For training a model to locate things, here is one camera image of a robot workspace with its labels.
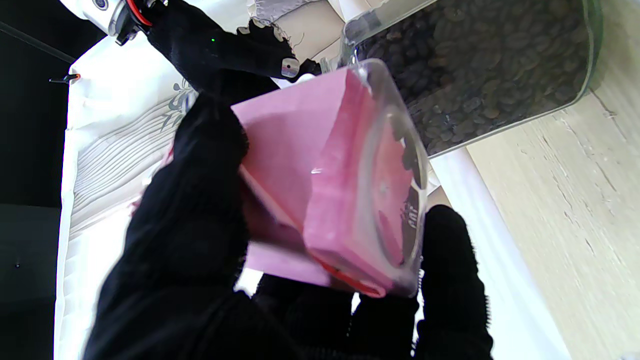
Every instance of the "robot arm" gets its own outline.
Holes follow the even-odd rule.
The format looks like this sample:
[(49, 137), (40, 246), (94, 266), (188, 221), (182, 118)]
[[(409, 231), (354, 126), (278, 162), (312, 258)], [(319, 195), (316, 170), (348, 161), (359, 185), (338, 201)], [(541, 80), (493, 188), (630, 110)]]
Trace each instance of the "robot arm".
[[(233, 34), (183, 0), (169, 0), (168, 4), (162, 0), (61, 1), (80, 18), (92, 21), (115, 37), (118, 45), (126, 44), (138, 32), (143, 32), (174, 65), (186, 60), (192, 63), (190, 65), (200, 66), (204, 73), (207, 69), (241, 70), (290, 81), (304, 73), (320, 73), (319, 65), (314, 61), (300, 64), (276, 28), (265, 27), (255, 20), (247, 28), (238, 29), (238, 34)], [(90, 6), (80, 6), (81, 1)], [(261, 31), (265, 35), (261, 34), (263, 41), (255, 41), (255, 36), (245, 36), (249, 31)]]

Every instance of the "robotic hand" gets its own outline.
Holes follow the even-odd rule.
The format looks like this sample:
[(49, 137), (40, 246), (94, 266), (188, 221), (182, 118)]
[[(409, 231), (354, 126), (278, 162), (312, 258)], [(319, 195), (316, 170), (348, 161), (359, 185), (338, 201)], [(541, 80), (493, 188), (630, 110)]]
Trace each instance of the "robotic hand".
[(219, 70), (238, 70), (258, 76), (296, 81), (302, 74), (318, 75), (319, 64), (296, 59), (288, 41), (279, 29), (256, 20), (228, 33), (203, 11), (184, 0), (93, 0), (95, 6), (105, 6), (100, 16), (85, 16), (116, 37), (124, 45), (139, 31), (169, 60), (199, 92)]

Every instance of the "pink bag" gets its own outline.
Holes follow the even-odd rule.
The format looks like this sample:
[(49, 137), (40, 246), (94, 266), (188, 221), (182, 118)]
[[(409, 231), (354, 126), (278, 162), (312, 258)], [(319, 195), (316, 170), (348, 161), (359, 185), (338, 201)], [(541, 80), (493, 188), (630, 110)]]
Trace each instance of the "pink bag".
[(428, 161), (384, 64), (232, 109), (251, 144), (241, 167), (255, 239), (247, 266), (323, 286), (332, 275), (372, 297), (413, 295)]

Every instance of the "white robot part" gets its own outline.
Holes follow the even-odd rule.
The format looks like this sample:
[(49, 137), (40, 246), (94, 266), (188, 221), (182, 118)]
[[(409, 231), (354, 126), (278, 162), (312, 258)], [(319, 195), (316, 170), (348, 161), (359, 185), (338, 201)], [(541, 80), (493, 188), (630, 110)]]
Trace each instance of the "white robot part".
[(109, 36), (116, 36), (122, 25), (125, 0), (60, 0), (75, 16), (94, 23)]

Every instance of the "black background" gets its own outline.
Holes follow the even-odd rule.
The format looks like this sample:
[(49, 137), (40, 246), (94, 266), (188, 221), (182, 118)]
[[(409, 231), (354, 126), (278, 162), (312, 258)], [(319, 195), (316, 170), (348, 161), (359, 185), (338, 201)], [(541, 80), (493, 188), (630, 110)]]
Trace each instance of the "black background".
[[(0, 22), (73, 58), (105, 36), (57, 0), (0, 0)], [(68, 88), (48, 79), (69, 67), (0, 32), (0, 359), (53, 358)]]

